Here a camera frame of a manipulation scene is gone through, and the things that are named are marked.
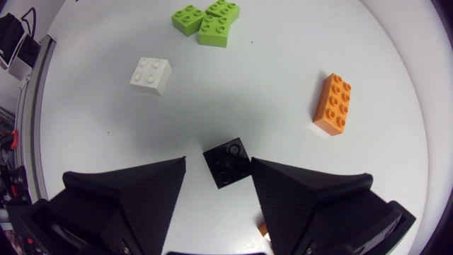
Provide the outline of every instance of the black plastic housing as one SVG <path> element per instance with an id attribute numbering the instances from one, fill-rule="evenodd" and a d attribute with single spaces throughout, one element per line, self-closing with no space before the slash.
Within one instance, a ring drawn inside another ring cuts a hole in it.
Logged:
<path id="1" fill-rule="evenodd" d="M 415 221 L 371 192 L 369 174 L 340 176 L 252 158 L 276 255 L 386 254 Z"/>
<path id="2" fill-rule="evenodd" d="M 63 175 L 66 189 L 23 216 L 50 254 L 160 255 L 185 158 L 101 174 Z"/>

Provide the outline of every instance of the orange lego brick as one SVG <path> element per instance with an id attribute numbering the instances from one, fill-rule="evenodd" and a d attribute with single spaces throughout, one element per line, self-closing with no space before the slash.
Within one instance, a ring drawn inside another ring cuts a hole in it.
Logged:
<path id="1" fill-rule="evenodd" d="M 346 125 L 350 93 L 351 85 L 344 82 L 340 76 L 331 74 L 327 77 L 313 123 L 329 135 L 341 134 Z"/>

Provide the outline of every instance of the lego stud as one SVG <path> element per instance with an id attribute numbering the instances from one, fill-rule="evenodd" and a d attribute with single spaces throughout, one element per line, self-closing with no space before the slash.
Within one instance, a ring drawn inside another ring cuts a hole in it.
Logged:
<path id="1" fill-rule="evenodd" d="M 217 32 L 218 33 L 223 33 L 223 32 L 225 32 L 225 30 L 226 30 L 226 28 L 224 26 L 222 26 L 222 25 L 217 27 Z"/>
<path id="2" fill-rule="evenodd" d="M 225 24 L 227 21 L 228 21 L 228 18 L 225 18 L 225 17 L 219 18 L 219 22 L 220 22 L 221 24 Z"/>
<path id="3" fill-rule="evenodd" d="M 186 17 L 183 18 L 183 22 L 184 23 L 187 23 L 189 21 L 190 21 L 190 17 L 189 16 L 186 16 Z"/>
<path id="4" fill-rule="evenodd" d="M 213 20 L 214 20 L 214 17 L 211 16 L 211 15 L 208 15 L 208 16 L 205 17 L 205 21 L 206 22 L 212 22 Z"/>
<path id="5" fill-rule="evenodd" d="M 340 127 L 344 127 L 346 125 L 346 122 L 345 120 L 343 120 L 341 117 L 338 117 L 337 118 L 337 124 L 340 126 Z"/>
<path id="6" fill-rule="evenodd" d="M 344 106 L 344 105 L 340 105 L 340 112 L 342 114 L 346 114 L 348 113 L 348 107 Z"/>
<path id="7" fill-rule="evenodd" d="M 344 102 L 349 102 L 349 95 L 346 95 L 345 93 L 341 94 L 341 98 L 343 99 Z"/>
<path id="8" fill-rule="evenodd" d="M 333 91 L 335 94 L 338 94 L 338 93 L 340 93 L 340 88 L 338 88 L 338 87 L 335 86 L 335 85 L 332 85 L 332 91 Z"/>
<path id="9" fill-rule="evenodd" d="M 330 109 L 327 109 L 326 110 L 326 116 L 327 116 L 327 118 L 334 118 L 335 117 L 335 113 L 333 111 L 331 111 Z"/>
<path id="10" fill-rule="evenodd" d="M 158 69 L 159 67 L 161 67 L 161 60 L 154 61 L 153 68 Z"/>
<path id="11" fill-rule="evenodd" d="M 338 99 L 334 98 L 333 96 L 331 96 L 329 99 L 328 99 L 329 103 L 331 103 L 332 106 L 336 106 L 338 105 Z"/>
<path id="12" fill-rule="evenodd" d="M 200 16 L 201 14 L 202 14 L 202 12 L 200 10 L 196 10 L 193 12 L 193 15 L 196 17 Z"/>
<path id="13" fill-rule="evenodd" d="M 345 88 L 346 91 L 350 91 L 351 90 L 351 85 L 343 82 L 343 87 Z"/>
<path id="14" fill-rule="evenodd" d="M 233 144 L 228 147 L 228 152 L 232 155 L 237 155 L 241 151 L 241 148 L 237 144 Z"/>
<path id="15" fill-rule="evenodd" d="M 182 11 L 176 11 L 175 12 L 175 16 L 176 17 L 181 17 L 183 15 L 183 12 Z"/>
<path id="16" fill-rule="evenodd" d="M 154 81 L 154 75 L 153 74 L 148 74 L 147 76 L 147 83 L 151 84 Z"/>
<path id="17" fill-rule="evenodd" d="M 201 30 L 203 30 L 203 32 L 207 32 L 209 29 L 211 29 L 210 25 L 203 25 L 203 27 L 201 27 Z"/>
<path id="18" fill-rule="evenodd" d="M 148 60 L 146 58 L 142 58 L 140 60 L 139 66 L 145 67 L 148 64 Z"/>
<path id="19" fill-rule="evenodd" d="M 142 74 L 140 72 L 134 73 L 134 81 L 139 81 L 142 78 Z"/>
<path id="20" fill-rule="evenodd" d="M 342 81 L 341 77 L 339 77 L 338 75 L 334 75 L 333 76 L 333 80 L 340 83 Z"/>

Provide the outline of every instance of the white lego brick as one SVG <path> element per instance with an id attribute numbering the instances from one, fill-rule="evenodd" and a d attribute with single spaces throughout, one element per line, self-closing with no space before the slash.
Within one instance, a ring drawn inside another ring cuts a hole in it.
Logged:
<path id="1" fill-rule="evenodd" d="M 140 92 L 162 96 L 170 74 L 171 66 L 167 59 L 142 57 L 130 84 Z"/>

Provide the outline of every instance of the lego duplo brick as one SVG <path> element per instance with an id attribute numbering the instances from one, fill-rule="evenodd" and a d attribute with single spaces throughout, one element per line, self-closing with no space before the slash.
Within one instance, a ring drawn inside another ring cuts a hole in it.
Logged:
<path id="1" fill-rule="evenodd" d="M 185 36 L 191 36 L 200 28 L 203 18 L 206 13 L 195 8 L 193 5 L 188 5 L 184 9 L 176 11 L 171 20 L 173 26 Z"/>
<path id="2" fill-rule="evenodd" d="M 215 18 L 211 15 L 203 18 L 200 31 L 198 32 L 198 43 L 226 47 L 228 43 L 229 19 L 225 17 Z"/>
<path id="3" fill-rule="evenodd" d="M 206 9 L 206 14 L 214 17 L 225 17 L 229 19 L 230 23 L 233 23 L 239 18 L 240 10 L 241 8 L 235 3 L 218 0 Z"/>
<path id="4" fill-rule="evenodd" d="M 250 160 L 240 138 L 203 152 L 203 156 L 218 188 L 250 175 Z"/>
<path id="5" fill-rule="evenodd" d="M 162 96 L 170 74 L 171 66 L 167 59 L 142 57 L 130 84 L 140 92 Z"/>
<path id="6" fill-rule="evenodd" d="M 329 135 L 343 133 L 349 111 L 351 85 L 331 74 L 324 80 L 323 90 L 313 123 Z"/>

